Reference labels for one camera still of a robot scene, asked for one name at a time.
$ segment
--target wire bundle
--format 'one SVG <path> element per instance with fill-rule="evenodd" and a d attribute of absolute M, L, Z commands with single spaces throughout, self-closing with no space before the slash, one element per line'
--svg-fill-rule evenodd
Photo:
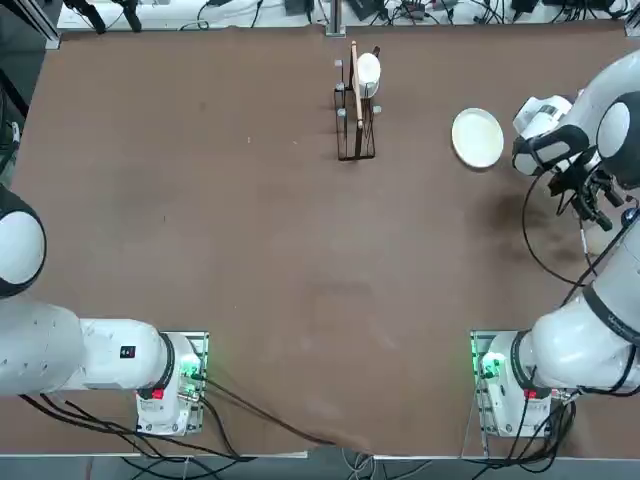
<path fill-rule="evenodd" d="M 342 448 L 340 449 L 340 451 L 342 453 L 342 459 L 344 460 L 344 463 L 347 465 L 347 468 L 351 470 L 351 473 L 345 480 L 351 480 L 354 477 L 356 480 L 374 480 L 374 477 L 378 470 L 377 470 L 377 462 L 373 455 L 358 453 L 356 455 L 354 463 L 351 464 L 351 462 L 347 459 L 347 454 L 345 452 L 345 449 Z M 431 466 L 432 464 L 433 464 L 433 460 L 427 460 L 426 462 L 423 462 L 422 464 L 418 465 L 416 468 L 406 473 L 389 478 L 389 476 L 387 475 L 387 468 L 385 467 L 384 462 L 381 462 L 382 473 L 385 480 L 406 480 L 407 478 L 412 477 L 413 475 L 421 472 L 425 468 Z M 371 466 L 371 471 L 368 474 L 364 475 L 363 472 L 368 470 L 369 466 Z"/>
<path fill-rule="evenodd" d="M 219 385 L 218 383 L 209 380 L 205 377 L 202 376 L 194 376 L 193 378 L 198 379 L 198 380 L 202 380 L 205 381 L 207 384 L 212 385 L 214 388 L 216 388 L 217 390 L 220 390 L 221 392 L 225 393 L 225 395 L 227 395 L 228 397 L 232 398 L 233 400 L 235 400 L 236 402 L 238 402 L 241 406 L 243 406 L 243 408 L 249 410 L 250 412 L 254 413 L 255 415 L 259 416 L 262 419 L 265 420 L 269 420 L 272 423 L 275 423 L 276 425 L 286 429 L 287 431 L 300 436 L 301 438 L 304 438 L 305 440 L 314 442 L 314 443 L 318 443 L 318 444 L 322 444 L 322 445 L 333 445 L 333 442 L 315 437 L 313 435 L 309 435 L 305 432 L 302 432 L 301 430 L 298 430 L 297 428 L 289 425 L 288 423 L 284 422 L 283 420 L 275 417 L 274 415 L 271 415 L 270 413 L 260 409 L 259 407 L 256 407 L 255 405 L 253 405 L 252 403 L 242 399 L 239 395 L 236 395 L 235 393 L 231 392 L 230 390 L 228 390 L 227 388 L 223 387 L 222 385 Z M 198 450 L 201 452 L 205 452 L 205 453 L 209 453 L 209 454 L 214 454 L 214 455 L 219 455 L 221 457 L 227 458 L 229 460 L 232 460 L 232 462 L 228 465 L 225 465 L 222 468 L 219 468 L 217 470 L 212 470 L 209 467 L 207 467 L 206 465 L 202 464 L 201 462 L 191 458 L 189 461 L 191 461 L 192 463 L 194 463 L 195 465 L 197 465 L 198 467 L 200 467 L 202 470 L 204 470 L 206 473 L 202 474 L 202 475 L 197 475 L 197 476 L 192 476 L 192 477 L 186 477 L 188 480 L 196 480 L 198 478 L 204 478 L 204 477 L 213 477 L 214 479 L 220 480 L 220 478 L 217 476 L 218 473 L 227 470 L 228 468 L 231 468 L 232 466 L 238 464 L 238 463 L 246 463 L 246 462 L 250 462 L 255 460 L 255 457 L 243 457 L 241 456 L 231 445 L 231 442 L 229 440 L 229 437 L 224 429 L 224 425 L 222 423 L 222 419 L 220 417 L 220 415 L 218 414 L 217 410 L 215 409 L 215 407 L 211 404 L 211 402 L 209 402 L 207 399 L 205 398 L 201 398 L 201 401 L 203 403 L 203 405 L 205 406 L 205 408 L 207 408 L 207 410 L 212 414 L 214 421 L 218 427 L 218 432 L 220 434 L 220 437 L 222 439 L 223 444 L 225 445 L 225 448 L 227 449 L 228 453 L 223 453 L 223 452 L 219 452 L 207 447 L 202 447 L 200 445 L 194 445 L 194 444 L 189 444 L 186 442 L 182 442 L 180 440 L 176 440 L 172 437 L 166 437 L 166 436 L 161 436 L 161 435 L 154 435 L 154 434 L 150 434 L 147 432 L 140 432 L 140 431 L 135 431 L 132 429 L 129 429 L 117 422 L 113 422 L 113 421 L 109 421 L 109 420 L 102 420 L 99 419 L 97 417 L 95 417 L 94 415 L 90 414 L 89 412 L 87 412 L 86 410 L 84 410 L 83 408 L 81 408 L 80 406 L 76 405 L 75 403 L 69 401 L 69 400 L 63 400 L 63 404 L 65 405 L 65 407 L 68 408 L 63 408 L 59 405 L 57 405 L 53 400 L 51 400 L 51 398 L 49 398 L 47 395 L 45 394 L 41 394 L 40 398 L 41 400 L 45 403 L 45 405 L 43 405 L 42 403 L 38 402 L 37 400 L 31 398 L 28 395 L 20 395 L 20 398 L 22 400 L 24 400 L 26 403 L 28 403 L 30 406 L 32 406 L 33 408 L 35 408 L 36 410 L 42 412 L 43 414 L 47 415 L 50 418 L 53 418 L 55 420 L 58 420 L 60 422 L 66 423 L 68 425 L 73 425 L 76 427 L 80 427 L 80 428 L 84 428 L 86 430 L 91 430 L 94 432 L 99 432 L 99 433 L 104 433 L 104 434 L 109 434 L 109 435 L 116 435 L 118 437 L 120 437 L 123 441 L 127 442 L 129 445 L 131 445 L 133 447 L 133 449 L 139 453 L 141 453 L 142 455 L 144 455 L 147 458 L 151 458 L 154 460 L 157 460 L 156 462 L 152 463 L 151 465 L 149 465 L 148 467 L 141 467 L 139 465 L 136 465 L 132 462 L 130 462 L 127 459 L 123 458 L 123 461 L 125 461 L 127 464 L 129 464 L 130 466 L 140 470 L 139 474 L 142 475 L 144 473 L 151 473 L 153 475 L 156 475 L 160 478 L 165 478 L 165 479 L 169 479 L 169 480 L 173 480 L 174 478 L 176 480 L 178 479 L 182 479 L 182 477 L 172 477 L 172 476 L 166 476 L 166 475 L 160 475 L 160 474 L 156 474 L 154 472 L 152 472 L 152 468 L 158 464 L 161 464 L 163 462 L 184 462 L 185 458 L 183 457 L 170 457 L 170 456 L 165 456 L 163 455 L 150 441 L 150 438 L 153 438 L 155 440 L 158 441 L 162 441 L 162 442 L 166 442 L 166 443 L 170 443 L 173 445 L 177 445 L 180 447 L 186 447 L 186 448 L 192 448 L 194 450 Z M 146 449 L 142 448 L 141 445 L 139 445 L 138 443 L 135 442 L 135 440 L 133 440 L 133 437 L 135 440 L 139 440 L 141 443 L 143 443 L 146 447 Z"/>
<path fill-rule="evenodd" d="M 604 12 L 609 15 L 609 18 L 612 20 L 619 20 L 623 18 L 627 14 L 630 13 L 629 10 L 629 0 L 624 0 L 624 6 L 615 12 L 612 12 L 610 8 L 604 8 Z M 580 20 L 582 16 L 582 20 L 587 19 L 587 13 L 591 15 L 591 18 L 597 19 L 598 16 L 595 14 L 591 5 L 589 5 L 589 0 L 582 0 L 578 6 L 567 8 L 567 0 L 564 0 L 560 11 L 558 14 L 551 20 L 549 23 L 556 23 L 556 21 L 564 14 L 565 19 L 564 22 L 574 22 L 576 20 Z"/>
<path fill-rule="evenodd" d="M 477 480 L 488 470 L 499 470 L 501 468 L 510 467 L 513 465 L 518 465 L 523 470 L 526 470 L 529 473 L 543 473 L 549 470 L 554 464 L 558 450 L 560 446 L 566 439 L 571 427 L 576 418 L 576 405 L 575 398 L 573 398 L 568 403 L 562 403 L 553 410 L 547 416 L 547 418 L 536 428 L 531 438 L 525 444 L 524 448 L 520 452 L 520 454 L 514 458 L 516 444 L 520 438 L 520 433 L 522 432 L 522 426 L 524 424 L 525 415 L 527 413 L 529 399 L 525 398 L 525 407 L 522 411 L 522 417 L 520 419 L 520 424 L 518 426 L 517 434 L 514 438 L 513 444 L 511 445 L 511 450 L 509 451 L 509 455 L 505 459 L 487 459 L 487 460 L 466 460 L 471 463 L 478 463 L 485 465 L 485 467 L 480 470 L 472 480 Z M 527 452 L 533 445 L 533 441 L 536 439 L 540 431 L 543 428 L 549 426 L 550 433 L 549 436 L 545 437 L 543 440 L 543 445 L 536 450 L 535 452 L 527 455 Z M 537 464 L 544 460 L 548 460 L 548 463 L 538 469 L 530 468 L 531 465 Z"/>

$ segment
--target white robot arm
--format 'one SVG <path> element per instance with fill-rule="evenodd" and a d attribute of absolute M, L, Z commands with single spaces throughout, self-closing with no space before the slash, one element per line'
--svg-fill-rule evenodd
<path fill-rule="evenodd" d="M 0 184 L 0 395 L 135 390 L 138 428 L 189 433 L 201 360 L 186 336 L 130 319 L 79 319 L 28 299 L 47 241 L 37 214 Z"/>
<path fill-rule="evenodd" d="M 514 125 L 520 134 L 514 144 L 515 168 L 528 175 L 553 172 L 552 194 L 564 189 L 592 194 L 586 206 L 573 205 L 584 219 L 606 229 L 608 223 L 592 215 L 598 188 L 586 192 L 583 184 L 602 174 L 600 179 L 615 179 L 625 190 L 640 186 L 640 51 L 603 70 L 573 106 L 562 97 L 530 99 Z M 605 189 L 605 195 L 621 204 L 611 193 L 612 182 L 607 186 L 611 190 Z M 634 392 L 640 386 L 637 347 L 640 222 L 631 226 L 606 268 L 577 298 L 538 319 L 530 331 L 494 338 L 483 372 L 497 433 L 515 434 L 525 394 L 533 408 L 524 417 L 521 435 L 532 436 L 548 414 L 552 388 Z"/>

